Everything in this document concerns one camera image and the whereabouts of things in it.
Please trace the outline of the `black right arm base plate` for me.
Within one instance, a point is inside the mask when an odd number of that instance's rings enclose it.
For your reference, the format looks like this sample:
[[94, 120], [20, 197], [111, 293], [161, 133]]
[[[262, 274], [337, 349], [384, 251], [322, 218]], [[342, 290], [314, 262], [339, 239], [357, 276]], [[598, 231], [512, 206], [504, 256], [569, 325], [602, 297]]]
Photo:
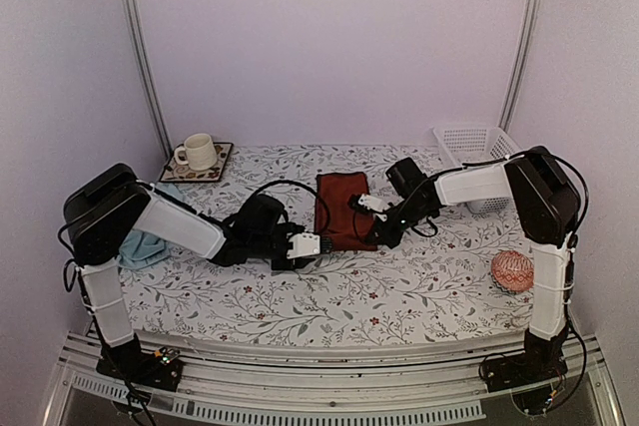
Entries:
[[478, 375], [489, 392], [562, 379], [567, 372], [562, 355], [542, 364], [524, 352], [513, 355], [492, 353], [485, 356], [478, 366]]

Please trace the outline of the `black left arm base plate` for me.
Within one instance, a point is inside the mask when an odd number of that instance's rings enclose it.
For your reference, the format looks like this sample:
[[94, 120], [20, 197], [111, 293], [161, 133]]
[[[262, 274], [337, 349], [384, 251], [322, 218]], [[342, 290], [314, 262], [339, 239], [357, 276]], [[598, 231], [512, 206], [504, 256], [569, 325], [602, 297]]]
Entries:
[[176, 392], [183, 368], [184, 362], [169, 353], [104, 349], [96, 371], [111, 378], [128, 380], [134, 385]]

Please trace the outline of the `light blue towel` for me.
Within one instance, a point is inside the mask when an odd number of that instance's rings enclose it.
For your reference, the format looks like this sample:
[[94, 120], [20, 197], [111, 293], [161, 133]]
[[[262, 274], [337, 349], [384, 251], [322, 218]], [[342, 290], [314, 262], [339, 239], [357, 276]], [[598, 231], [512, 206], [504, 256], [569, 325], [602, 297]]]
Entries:
[[170, 244], [156, 235], [131, 230], [119, 248], [118, 262], [127, 270], [141, 270], [171, 256]]

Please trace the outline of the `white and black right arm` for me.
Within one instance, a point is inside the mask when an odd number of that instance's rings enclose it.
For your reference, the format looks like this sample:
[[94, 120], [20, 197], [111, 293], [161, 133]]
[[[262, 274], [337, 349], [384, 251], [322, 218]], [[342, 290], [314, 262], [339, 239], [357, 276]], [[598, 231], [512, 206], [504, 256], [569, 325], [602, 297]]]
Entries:
[[475, 201], [513, 201], [533, 253], [533, 310], [516, 373], [536, 382], [555, 371], [569, 331], [567, 304], [573, 280], [573, 253], [588, 207], [588, 193], [571, 182], [575, 169], [542, 146], [502, 159], [467, 163], [425, 174], [411, 158], [386, 172], [401, 200], [391, 205], [367, 194], [353, 195], [349, 207], [371, 213], [367, 241], [398, 246], [406, 230], [432, 221], [449, 206]]

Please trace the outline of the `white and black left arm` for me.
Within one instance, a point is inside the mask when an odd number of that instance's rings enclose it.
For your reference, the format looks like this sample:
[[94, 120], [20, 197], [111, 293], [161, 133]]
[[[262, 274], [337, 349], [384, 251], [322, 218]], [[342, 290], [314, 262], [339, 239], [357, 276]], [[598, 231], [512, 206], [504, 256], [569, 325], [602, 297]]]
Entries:
[[309, 232], [290, 220], [284, 204], [263, 190], [251, 194], [224, 219], [199, 212], [137, 178], [125, 164], [102, 172], [64, 203], [60, 239], [72, 254], [85, 308], [91, 315], [104, 361], [128, 380], [169, 363], [167, 353], [145, 353], [125, 304], [119, 270], [135, 236], [172, 244], [216, 266], [250, 259], [274, 271], [302, 268], [331, 251], [322, 226]]

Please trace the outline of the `dark red towel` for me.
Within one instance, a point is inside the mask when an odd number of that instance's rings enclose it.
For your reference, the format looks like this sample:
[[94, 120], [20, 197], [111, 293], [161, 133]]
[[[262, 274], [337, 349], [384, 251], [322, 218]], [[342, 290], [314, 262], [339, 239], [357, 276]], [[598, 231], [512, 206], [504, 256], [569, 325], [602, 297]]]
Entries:
[[364, 241], [373, 226], [373, 216], [358, 213], [348, 204], [352, 196], [369, 193], [363, 172], [317, 175], [317, 192], [328, 213], [316, 200], [315, 231], [327, 237], [333, 251], [376, 251], [377, 246]]

